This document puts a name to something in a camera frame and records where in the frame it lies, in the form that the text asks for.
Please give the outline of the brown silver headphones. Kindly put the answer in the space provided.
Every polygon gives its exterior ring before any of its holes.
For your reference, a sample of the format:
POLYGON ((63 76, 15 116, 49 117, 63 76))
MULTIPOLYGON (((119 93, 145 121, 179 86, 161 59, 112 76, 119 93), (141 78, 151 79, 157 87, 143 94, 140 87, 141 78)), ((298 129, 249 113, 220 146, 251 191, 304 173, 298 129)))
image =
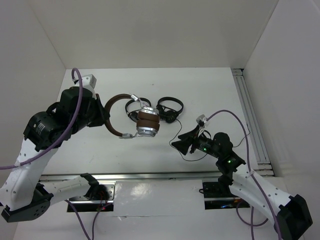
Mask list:
POLYGON ((135 94, 126 94, 121 93, 110 98, 107 103, 104 105, 104 110, 106 111, 106 120, 104 122, 107 130, 121 138, 121 139, 133 139, 137 136, 139 137, 155 137, 160 129, 160 116, 159 111, 151 106, 146 106, 142 99, 135 94), (110 111, 112 106, 124 99, 131 99, 134 102, 140 103, 140 110, 137 114, 137 122, 136 122, 136 134, 132 135, 131 133, 122 133, 114 129, 110 122, 110 111))

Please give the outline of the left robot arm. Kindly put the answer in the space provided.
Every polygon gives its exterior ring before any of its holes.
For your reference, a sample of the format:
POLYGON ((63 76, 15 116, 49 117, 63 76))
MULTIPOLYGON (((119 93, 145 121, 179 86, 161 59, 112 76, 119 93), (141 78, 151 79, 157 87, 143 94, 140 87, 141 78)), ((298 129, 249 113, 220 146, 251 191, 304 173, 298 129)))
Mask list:
POLYGON ((85 127, 102 126, 104 111, 93 87, 65 89, 58 102, 33 115, 24 132, 20 153, 0 189, 1 216, 8 223, 32 221, 64 200, 83 196, 107 199, 106 187, 91 174, 71 180, 40 183, 50 159, 64 141, 85 127))

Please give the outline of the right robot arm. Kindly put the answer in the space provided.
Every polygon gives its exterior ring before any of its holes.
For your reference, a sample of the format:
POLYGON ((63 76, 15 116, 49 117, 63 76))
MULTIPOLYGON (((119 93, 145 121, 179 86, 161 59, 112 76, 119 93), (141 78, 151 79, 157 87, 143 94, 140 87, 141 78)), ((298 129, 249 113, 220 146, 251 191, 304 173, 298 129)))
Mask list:
POLYGON ((178 136, 171 144, 181 154, 200 150, 217 158, 221 172, 218 190, 223 196, 240 197, 261 212, 280 232, 283 240, 298 240, 313 224, 306 200, 299 194, 292 196, 260 176, 233 151, 233 144, 226 133, 218 132, 206 137, 197 126, 178 136))

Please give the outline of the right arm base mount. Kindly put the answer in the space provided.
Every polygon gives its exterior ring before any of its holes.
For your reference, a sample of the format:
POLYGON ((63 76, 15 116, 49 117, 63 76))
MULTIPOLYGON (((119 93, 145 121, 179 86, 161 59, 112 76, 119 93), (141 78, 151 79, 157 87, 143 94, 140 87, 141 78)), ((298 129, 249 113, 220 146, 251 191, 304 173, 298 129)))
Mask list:
POLYGON ((222 184, 217 181, 214 182, 203 182, 202 188, 199 192, 204 198, 204 208, 205 210, 222 210, 222 209, 235 209, 239 208, 249 208, 250 205, 237 197, 229 190, 224 189, 222 184))

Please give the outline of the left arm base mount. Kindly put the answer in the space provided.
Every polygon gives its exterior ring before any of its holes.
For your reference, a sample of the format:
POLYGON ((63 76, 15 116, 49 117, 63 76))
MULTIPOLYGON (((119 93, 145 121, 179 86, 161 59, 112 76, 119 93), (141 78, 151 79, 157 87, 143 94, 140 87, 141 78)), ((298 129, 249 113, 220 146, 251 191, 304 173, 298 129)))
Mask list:
POLYGON ((113 212, 116 182, 102 181, 100 184, 104 185, 105 191, 99 191, 93 199, 76 196, 69 198, 68 201, 73 204, 79 213, 93 213, 100 209, 102 209, 102 212, 113 212))

